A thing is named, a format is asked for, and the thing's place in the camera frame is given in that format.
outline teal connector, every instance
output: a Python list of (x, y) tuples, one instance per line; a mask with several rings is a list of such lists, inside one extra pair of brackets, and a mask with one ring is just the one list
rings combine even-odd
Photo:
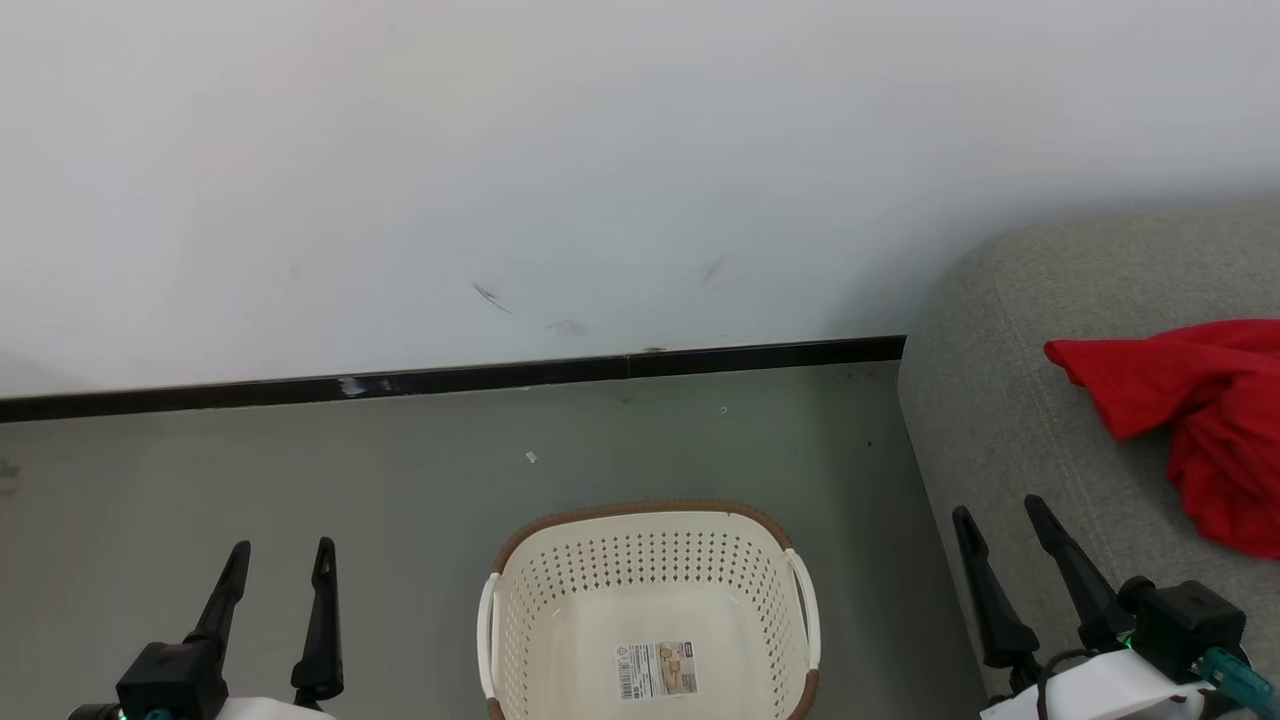
[(1199, 675), (1262, 720), (1280, 720), (1280, 698), (1275, 696), (1275, 685), (1230, 652), (1220, 647), (1207, 650), (1199, 661)]

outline gray floor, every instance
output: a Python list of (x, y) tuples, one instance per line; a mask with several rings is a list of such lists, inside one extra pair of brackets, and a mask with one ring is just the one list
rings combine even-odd
[[(253, 542), (227, 678), (291, 697), (316, 539), (338, 547), (340, 719), (485, 716), (480, 587), (544, 514), (723, 497), (772, 514), (823, 614), (810, 717), (945, 720), (977, 666), (895, 395), (896, 363), (0, 427), (0, 698), (110, 701)], [(527, 452), (536, 455), (530, 462)]]

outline wall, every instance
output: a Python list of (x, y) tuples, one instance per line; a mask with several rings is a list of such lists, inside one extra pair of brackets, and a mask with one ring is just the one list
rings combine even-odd
[(0, 395), (901, 333), (1280, 191), (1261, 1), (4, 0)]

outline baseboard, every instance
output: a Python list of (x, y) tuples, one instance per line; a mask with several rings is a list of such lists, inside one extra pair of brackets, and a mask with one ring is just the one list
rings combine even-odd
[(904, 336), (0, 400), (0, 423), (897, 360)]

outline red garment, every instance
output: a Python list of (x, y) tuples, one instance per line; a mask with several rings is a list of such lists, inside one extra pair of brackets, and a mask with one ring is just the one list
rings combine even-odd
[(1169, 482), (1202, 536), (1280, 559), (1280, 320), (1055, 340), (1044, 355), (1117, 441), (1172, 423)]

